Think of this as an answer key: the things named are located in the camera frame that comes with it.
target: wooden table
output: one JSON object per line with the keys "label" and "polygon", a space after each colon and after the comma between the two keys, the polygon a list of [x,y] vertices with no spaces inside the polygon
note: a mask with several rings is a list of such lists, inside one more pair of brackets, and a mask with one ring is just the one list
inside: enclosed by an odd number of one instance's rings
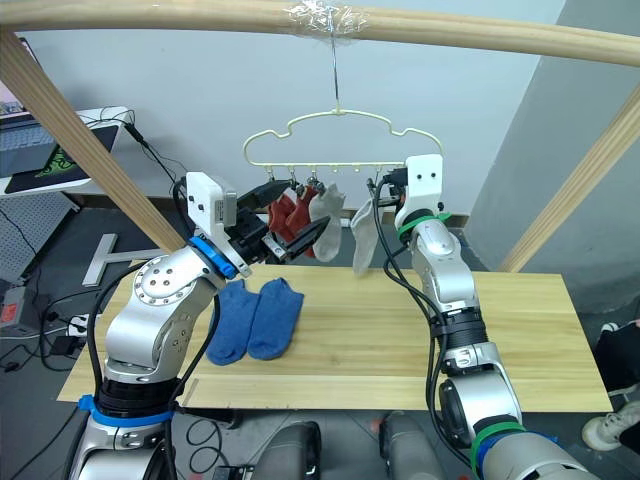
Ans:
{"label": "wooden table", "polygon": [[[305,294],[293,341],[279,359],[219,367],[204,358],[187,383],[183,406],[202,408],[425,409],[427,327],[409,295],[380,270],[257,265],[258,292],[284,276]],[[407,275],[417,285],[413,272]],[[523,411],[602,412],[611,405],[560,275],[474,273],[489,337],[496,342]],[[130,275],[96,328],[104,335],[131,292]],[[185,366],[211,318],[198,319]],[[83,351],[58,400],[93,391]]]}

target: mouse pad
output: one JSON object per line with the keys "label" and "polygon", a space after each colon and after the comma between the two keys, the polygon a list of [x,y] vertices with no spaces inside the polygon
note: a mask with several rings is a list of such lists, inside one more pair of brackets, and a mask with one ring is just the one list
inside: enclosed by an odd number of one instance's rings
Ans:
{"label": "mouse pad", "polygon": [[[99,127],[91,130],[108,151],[111,151],[116,140],[118,127]],[[59,145],[53,149],[47,164],[42,170],[32,170],[30,172],[17,173],[5,188],[5,193],[22,192],[32,188],[48,187],[57,183],[73,182],[89,178],[77,163],[67,155]]]}

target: wooden beam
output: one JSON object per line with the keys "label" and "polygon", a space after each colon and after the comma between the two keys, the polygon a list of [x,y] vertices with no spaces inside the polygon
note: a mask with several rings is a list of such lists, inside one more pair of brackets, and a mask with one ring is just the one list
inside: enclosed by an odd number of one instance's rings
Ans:
{"label": "wooden beam", "polygon": [[[154,28],[304,33],[271,0],[13,0],[0,2],[0,26],[14,31]],[[640,66],[640,38],[594,30],[423,11],[350,7],[366,18],[363,40],[447,45]]]}
{"label": "wooden beam", "polygon": [[640,84],[500,266],[518,272],[640,136]]}
{"label": "wooden beam", "polygon": [[184,241],[73,111],[15,34],[0,30],[0,79],[122,211],[160,248]]}

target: sock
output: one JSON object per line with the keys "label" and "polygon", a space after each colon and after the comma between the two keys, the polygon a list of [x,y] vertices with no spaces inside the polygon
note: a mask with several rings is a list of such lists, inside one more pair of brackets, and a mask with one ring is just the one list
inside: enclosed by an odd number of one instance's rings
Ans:
{"label": "sock", "polygon": [[[311,200],[318,195],[318,191],[310,185],[304,187],[304,192],[296,200],[296,208],[287,218],[287,227],[296,235],[300,230],[311,223],[309,217],[309,204]],[[313,250],[309,248],[304,252],[307,257],[314,257]]]}
{"label": "sock", "polygon": [[260,295],[247,291],[244,280],[229,283],[218,295],[220,323],[207,348],[207,357],[216,365],[228,365],[247,351]]}
{"label": "sock", "polygon": [[291,342],[303,299],[304,295],[291,290],[284,278],[272,280],[262,287],[247,347],[249,355],[260,360],[271,360],[285,352]]}
{"label": "sock", "polygon": [[378,245],[378,232],[373,218],[371,199],[360,207],[351,220],[351,232],[356,239],[356,251],[353,254],[353,272],[362,275],[367,271]]}
{"label": "sock", "polygon": [[282,195],[278,200],[267,207],[269,212],[269,230],[282,237],[285,242],[294,239],[294,233],[287,227],[287,217],[295,210],[296,206],[288,195]]}
{"label": "sock", "polygon": [[309,206],[311,221],[329,216],[329,224],[320,238],[313,244],[313,253],[321,262],[329,262],[335,258],[340,250],[342,239],[342,225],[340,216],[344,206],[344,194],[338,191],[335,183],[329,185],[327,190],[313,199]]}

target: white sock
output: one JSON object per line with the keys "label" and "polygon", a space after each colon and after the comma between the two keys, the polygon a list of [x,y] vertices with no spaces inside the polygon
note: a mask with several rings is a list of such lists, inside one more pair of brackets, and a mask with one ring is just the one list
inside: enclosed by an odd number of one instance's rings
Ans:
{"label": "white sock", "polygon": [[330,262],[340,250],[342,226],[340,216],[344,205],[344,194],[338,191],[335,183],[329,185],[322,195],[316,195],[309,204],[311,221],[329,216],[329,224],[320,238],[313,244],[313,253],[321,262]]}
{"label": "white sock", "polygon": [[376,245],[378,245],[378,232],[373,218],[371,199],[368,199],[353,216],[351,232],[356,239],[356,251],[353,254],[353,273],[363,275],[369,268],[373,259],[373,252],[375,252]]}

